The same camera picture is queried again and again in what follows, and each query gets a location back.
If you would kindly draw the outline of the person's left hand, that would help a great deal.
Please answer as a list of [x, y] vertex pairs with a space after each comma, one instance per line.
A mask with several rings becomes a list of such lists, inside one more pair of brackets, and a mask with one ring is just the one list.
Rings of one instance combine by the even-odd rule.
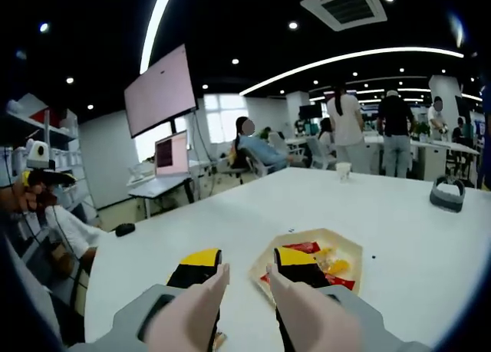
[[26, 186], [23, 182], [16, 182], [5, 190], [5, 205], [11, 212], [35, 211], [37, 198], [43, 191], [43, 184]]

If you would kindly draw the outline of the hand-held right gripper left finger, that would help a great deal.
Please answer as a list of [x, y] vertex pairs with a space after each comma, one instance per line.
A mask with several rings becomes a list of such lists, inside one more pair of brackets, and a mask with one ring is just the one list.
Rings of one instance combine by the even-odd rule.
[[145, 333], [150, 322], [184, 290], [202, 284], [217, 272], [222, 263], [222, 251], [205, 249], [186, 256], [165, 285], [153, 285], [120, 309], [112, 328], [93, 343], [79, 343], [70, 351], [147, 351]]

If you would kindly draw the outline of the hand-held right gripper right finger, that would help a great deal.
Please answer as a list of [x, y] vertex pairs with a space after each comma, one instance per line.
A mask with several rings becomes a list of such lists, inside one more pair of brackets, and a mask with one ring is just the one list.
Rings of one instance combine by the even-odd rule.
[[333, 285], [312, 256], [274, 249], [272, 296], [286, 351], [429, 351], [387, 331], [379, 311]]

